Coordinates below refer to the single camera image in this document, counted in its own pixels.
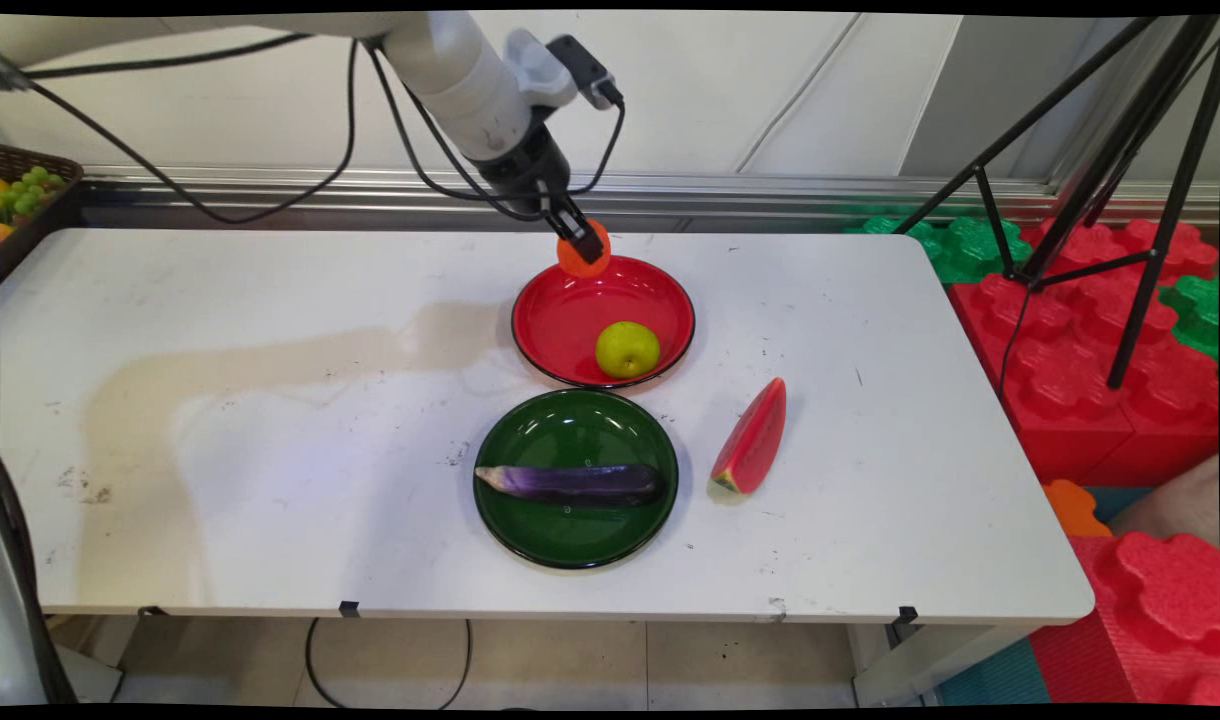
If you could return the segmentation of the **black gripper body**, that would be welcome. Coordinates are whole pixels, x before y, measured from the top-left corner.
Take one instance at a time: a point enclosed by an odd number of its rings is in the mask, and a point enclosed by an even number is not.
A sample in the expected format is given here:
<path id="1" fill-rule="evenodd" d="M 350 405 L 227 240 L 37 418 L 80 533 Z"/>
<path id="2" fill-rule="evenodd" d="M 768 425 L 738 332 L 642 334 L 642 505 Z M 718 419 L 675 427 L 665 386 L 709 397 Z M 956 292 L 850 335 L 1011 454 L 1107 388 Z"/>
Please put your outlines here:
<path id="1" fill-rule="evenodd" d="M 472 165 L 511 211 L 536 217 L 573 209 L 569 196 L 569 160 L 540 118 L 529 120 L 518 145 L 499 157 L 475 160 Z"/>

